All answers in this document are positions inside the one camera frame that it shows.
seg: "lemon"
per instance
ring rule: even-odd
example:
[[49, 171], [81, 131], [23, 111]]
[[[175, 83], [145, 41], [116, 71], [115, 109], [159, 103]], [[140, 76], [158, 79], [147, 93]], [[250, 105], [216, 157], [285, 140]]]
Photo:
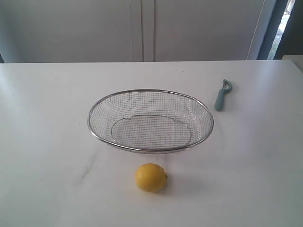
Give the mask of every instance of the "lemon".
[[157, 192], [161, 190], [167, 178], [164, 170], [154, 163], [143, 164], [137, 169], [134, 176], [138, 188], [145, 192]]

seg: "white tabletop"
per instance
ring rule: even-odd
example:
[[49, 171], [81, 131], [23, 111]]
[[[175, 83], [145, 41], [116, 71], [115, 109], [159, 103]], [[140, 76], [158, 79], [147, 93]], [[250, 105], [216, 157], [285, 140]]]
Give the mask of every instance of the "white tabletop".
[[[225, 110], [214, 103], [228, 79]], [[100, 98], [159, 88], [214, 115], [189, 150], [135, 154], [92, 136]], [[1, 227], [301, 227], [303, 74], [291, 61], [0, 65]], [[134, 173], [158, 163], [159, 194]]]

